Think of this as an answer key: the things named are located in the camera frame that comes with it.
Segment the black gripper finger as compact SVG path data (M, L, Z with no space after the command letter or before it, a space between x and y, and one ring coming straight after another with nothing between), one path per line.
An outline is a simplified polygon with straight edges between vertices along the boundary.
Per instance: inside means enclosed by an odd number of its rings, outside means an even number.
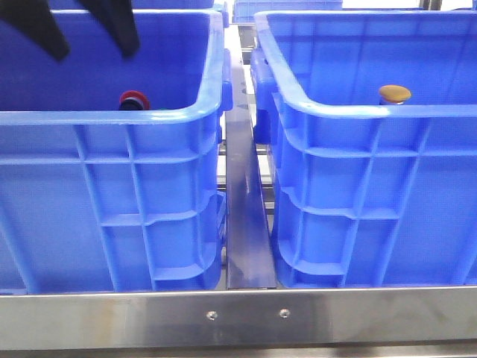
M139 50L132 1L80 0L79 3L104 26L123 57L132 57Z
M48 1L1 1L1 21L25 35L56 61L63 60L70 52Z

